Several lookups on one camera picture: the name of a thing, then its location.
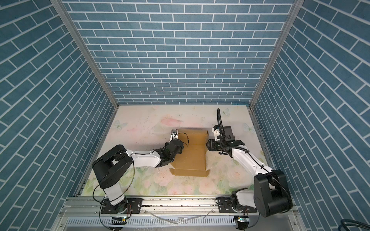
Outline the brown cardboard paper box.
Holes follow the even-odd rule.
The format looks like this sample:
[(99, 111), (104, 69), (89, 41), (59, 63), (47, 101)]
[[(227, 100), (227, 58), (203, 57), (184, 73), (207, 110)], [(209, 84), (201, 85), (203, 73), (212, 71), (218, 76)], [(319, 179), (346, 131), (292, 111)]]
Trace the brown cardboard paper box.
[(206, 166), (208, 137), (207, 130), (178, 130), (178, 139), (184, 142), (185, 147), (171, 163), (170, 173), (174, 176), (209, 176), (210, 171)]

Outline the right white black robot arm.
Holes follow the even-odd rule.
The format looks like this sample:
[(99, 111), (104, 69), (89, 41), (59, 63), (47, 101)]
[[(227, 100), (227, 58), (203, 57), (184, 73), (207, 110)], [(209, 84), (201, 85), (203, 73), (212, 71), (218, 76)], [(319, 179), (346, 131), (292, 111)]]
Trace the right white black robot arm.
[(229, 155), (254, 176), (252, 192), (246, 189), (232, 192), (230, 200), (235, 211), (251, 207), (266, 218), (292, 209), (292, 197), (283, 171), (274, 170), (257, 159), (244, 142), (235, 139), (230, 126), (215, 125), (212, 132), (214, 139), (207, 141), (208, 150)]

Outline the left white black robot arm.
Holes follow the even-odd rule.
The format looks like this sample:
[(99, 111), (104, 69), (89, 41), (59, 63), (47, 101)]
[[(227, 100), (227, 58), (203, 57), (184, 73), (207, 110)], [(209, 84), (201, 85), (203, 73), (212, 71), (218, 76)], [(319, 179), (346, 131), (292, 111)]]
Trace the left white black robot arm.
[(119, 185), (119, 181), (126, 171), (136, 167), (166, 166), (173, 162), (183, 149), (184, 143), (179, 139), (166, 142), (160, 149), (144, 152), (128, 150), (122, 144), (114, 146), (92, 164), (99, 187), (108, 197), (103, 203), (110, 203), (113, 207), (125, 207), (126, 192)]

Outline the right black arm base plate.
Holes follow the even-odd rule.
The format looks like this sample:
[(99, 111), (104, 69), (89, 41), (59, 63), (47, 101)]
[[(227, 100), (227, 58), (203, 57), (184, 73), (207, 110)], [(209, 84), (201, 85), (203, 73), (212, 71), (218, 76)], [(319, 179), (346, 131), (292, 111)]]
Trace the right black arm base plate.
[(218, 206), (219, 213), (257, 213), (257, 209), (250, 206), (242, 206), (236, 197), (217, 197), (215, 203)]

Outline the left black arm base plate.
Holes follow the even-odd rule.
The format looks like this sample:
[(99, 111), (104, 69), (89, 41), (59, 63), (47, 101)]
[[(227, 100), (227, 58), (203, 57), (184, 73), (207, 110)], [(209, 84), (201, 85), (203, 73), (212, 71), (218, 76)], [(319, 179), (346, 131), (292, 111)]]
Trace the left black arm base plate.
[(116, 205), (112, 205), (108, 198), (102, 202), (101, 214), (139, 214), (142, 207), (142, 198), (125, 198)]

